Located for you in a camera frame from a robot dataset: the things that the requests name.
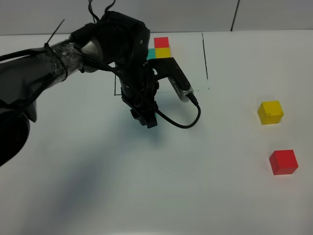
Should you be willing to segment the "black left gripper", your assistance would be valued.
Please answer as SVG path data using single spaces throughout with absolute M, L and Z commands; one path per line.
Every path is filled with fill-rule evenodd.
M 147 128 L 157 126 L 155 95 L 158 82 L 152 80 L 148 60 L 118 60 L 115 69 L 121 84 L 122 100 L 130 107 L 134 119 Z

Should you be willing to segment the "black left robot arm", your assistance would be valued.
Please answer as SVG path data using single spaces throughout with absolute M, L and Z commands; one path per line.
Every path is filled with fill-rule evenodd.
M 67 40 L 26 49 L 0 58 L 0 162 L 5 164 L 25 145 L 30 122 L 37 120 L 36 99 L 76 71 L 111 71 L 120 79 L 122 100 L 133 117 L 156 126 L 154 97 L 158 83 L 147 65 L 150 31 L 124 14 L 106 11 L 95 23 Z

